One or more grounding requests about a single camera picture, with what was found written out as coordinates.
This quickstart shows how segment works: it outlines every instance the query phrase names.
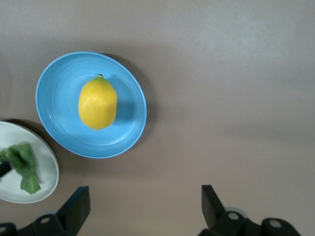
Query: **green vegetable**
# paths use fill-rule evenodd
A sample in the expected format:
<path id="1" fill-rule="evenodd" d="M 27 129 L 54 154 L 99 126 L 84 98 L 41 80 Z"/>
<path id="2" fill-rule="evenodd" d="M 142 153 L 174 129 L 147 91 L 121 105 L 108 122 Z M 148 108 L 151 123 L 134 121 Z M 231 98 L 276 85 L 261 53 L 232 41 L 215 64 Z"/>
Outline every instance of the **green vegetable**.
<path id="1" fill-rule="evenodd" d="M 29 143 L 11 145 L 7 149 L 0 151 L 0 162 L 4 161 L 8 161 L 11 168 L 15 169 L 16 173 L 22 177 L 22 190 L 34 194 L 40 189 L 37 181 L 35 160 Z"/>

